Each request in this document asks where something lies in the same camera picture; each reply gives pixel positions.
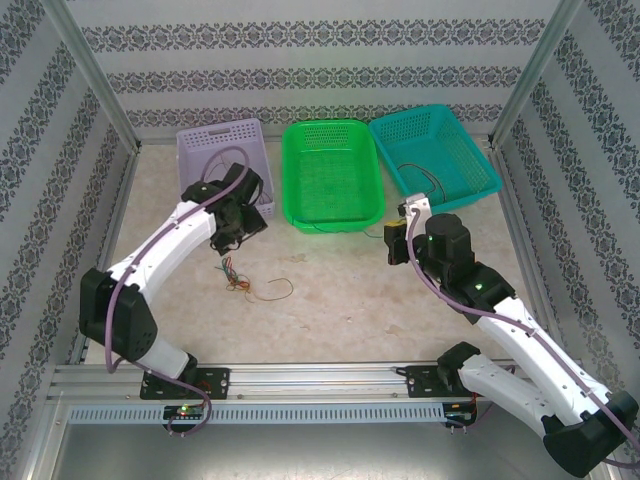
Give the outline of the black left mount plate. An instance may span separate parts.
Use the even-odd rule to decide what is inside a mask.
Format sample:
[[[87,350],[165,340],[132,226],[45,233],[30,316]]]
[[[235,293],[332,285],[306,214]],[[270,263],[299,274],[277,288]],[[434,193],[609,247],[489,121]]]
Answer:
[[[196,367],[183,374],[179,380],[190,382],[194,388],[205,392],[211,400],[224,400],[230,383],[228,368]],[[139,396],[142,400],[198,400],[201,395],[185,387],[162,380],[150,373],[143,375]]]

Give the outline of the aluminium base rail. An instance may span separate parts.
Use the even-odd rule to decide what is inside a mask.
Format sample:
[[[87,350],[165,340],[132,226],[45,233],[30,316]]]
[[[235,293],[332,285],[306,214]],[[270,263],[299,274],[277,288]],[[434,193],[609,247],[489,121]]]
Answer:
[[[406,399],[404,378],[394,363],[230,364],[226,400],[303,403]],[[124,364],[109,374],[99,365],[58,366],[48,401],[69,403],[136,402],[143,371]]]

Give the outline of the green plastic basket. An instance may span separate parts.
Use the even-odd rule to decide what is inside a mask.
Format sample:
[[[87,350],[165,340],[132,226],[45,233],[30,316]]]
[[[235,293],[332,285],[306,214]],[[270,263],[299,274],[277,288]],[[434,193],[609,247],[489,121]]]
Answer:
[[[358,120],[314,120],[282,135],[282,210],[304,233],[364,232],[386,204],[374,140]]]

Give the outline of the purple plastic basket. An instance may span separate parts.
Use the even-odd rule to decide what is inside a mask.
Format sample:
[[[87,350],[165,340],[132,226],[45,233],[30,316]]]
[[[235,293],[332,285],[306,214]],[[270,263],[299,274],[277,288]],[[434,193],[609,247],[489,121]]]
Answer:
[[[244,155],[237,150],[219,154],[219,151],[227,147],[238,147],[248,155],[249,167],[263,181],[260,195],[254,195],[255,206],[264,218],[274,216],[274,187],[258,119],[250,118],[182,130],[177,133],[176,140],[181,193],[196,181],[221,180],[234,163],[243,165]]]

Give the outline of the black mount plate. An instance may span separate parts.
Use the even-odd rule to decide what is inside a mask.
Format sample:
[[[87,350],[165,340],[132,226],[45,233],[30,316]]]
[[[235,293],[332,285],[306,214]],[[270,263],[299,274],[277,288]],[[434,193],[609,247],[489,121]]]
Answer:
[[[395,374],[404,378],[407,394],[410,398],[471,399],[474,395],[485,399],[483,395],[466,389],[459,372],[438,365],[409,365],[396,367]]]
[[[190,382],[194,388],[205,392],[211,400],[224,400],[230,383],[228,368],[196,367],[183,374],[179,380]],[[139,396],[142,400],[198,400],[201,395],[185,387],[162,380],[150,373],[143,375]]]

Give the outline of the teal plastic basket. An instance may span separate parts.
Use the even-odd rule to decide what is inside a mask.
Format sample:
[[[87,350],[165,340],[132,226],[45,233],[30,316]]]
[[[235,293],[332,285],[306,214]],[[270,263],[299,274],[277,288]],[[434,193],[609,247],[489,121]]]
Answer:
[[[404,197],[425,194],[434,213],[469,206],[498,192],[500,176],[445,105],[375,119],[369,131]]]

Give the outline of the aluminium frame post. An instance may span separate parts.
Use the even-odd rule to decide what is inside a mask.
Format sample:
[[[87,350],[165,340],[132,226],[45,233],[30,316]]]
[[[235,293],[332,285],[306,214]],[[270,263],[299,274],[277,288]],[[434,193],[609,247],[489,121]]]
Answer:
[[[507,100],[495,127],[488,136],[491,147],[499,146],[505,141],[512,125],[524,108],[530,93],[544,73],[555,49],[582,4],[583,0],[558,1],[556,9],[542,32],[540,40],[523,69],[519,80],[516,82],[515,88]]]
[[[56,31],[73,56],[88,85],[129,153],[137,154],[140,140],[106,74],[74,19],[66,0],[39,0]]]

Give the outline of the black right mount plate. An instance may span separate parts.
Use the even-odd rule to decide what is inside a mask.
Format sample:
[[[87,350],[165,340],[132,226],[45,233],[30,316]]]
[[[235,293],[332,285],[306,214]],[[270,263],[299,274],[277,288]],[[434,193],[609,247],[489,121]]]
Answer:
[[[459,372],[438,365],[409,365],[396,367],[395,374],[404,378],[407,394],[410,398],[471,399],[474,395],[485,399],[483,395],[466,389]]]

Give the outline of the aluminium side rail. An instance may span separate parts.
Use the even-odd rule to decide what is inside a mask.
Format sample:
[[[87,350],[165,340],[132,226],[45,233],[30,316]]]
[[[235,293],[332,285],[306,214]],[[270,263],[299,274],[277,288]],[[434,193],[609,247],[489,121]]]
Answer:
[[[142,146],[139,145],[137,149],[129,155],[128,163],[120,176],[116,197],[114,198],[114,202],[109,210],[106,230],[104,235],[101,237],[99,255],[93,264],[93,267],[98,270],[104,271],[111,265],[113,252],[115,250],[115,245],[117,243],[124,218],[124,212],[126,211],[126,201],[131,191],[141,149]],[[82,364],[86,359],[88,345],[89,341],[80,333],[79,329],[76,329],[72,337],[71,347],[65,364]]]
[[[520,196],[512,182],[502,152],[489,148],[487,153],[491,165],[502,179],[503,186],[499,193],[500,203],[523,275],[523,282],[529,296],[532,312],[551,338],[580,366],[585,366],[583,358],[575,356],[569,349],[563,329],[558,322],[558,311],[553,294],[547,284],[544,265],[541,263],[537,245],[532,239],[526,215],[523,213]]]

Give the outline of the grey metal shelf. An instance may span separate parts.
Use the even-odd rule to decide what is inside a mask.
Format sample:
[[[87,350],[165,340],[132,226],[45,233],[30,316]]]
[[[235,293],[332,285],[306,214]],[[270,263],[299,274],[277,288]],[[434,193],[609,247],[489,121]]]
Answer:
[[[42,416],[17,480],[576,480],[539,439],[492,408],[468,432],[437,423],[207,426],[78,424],[66,400]]]

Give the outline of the left green circuit board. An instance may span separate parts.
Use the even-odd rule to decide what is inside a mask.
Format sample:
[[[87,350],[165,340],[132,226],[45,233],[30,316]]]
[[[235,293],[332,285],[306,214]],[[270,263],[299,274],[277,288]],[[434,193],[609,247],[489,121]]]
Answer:
[[[200,421],[204,416],[204,408],[200,405],[166,406],[163,411],[163,419],[184,421]]]

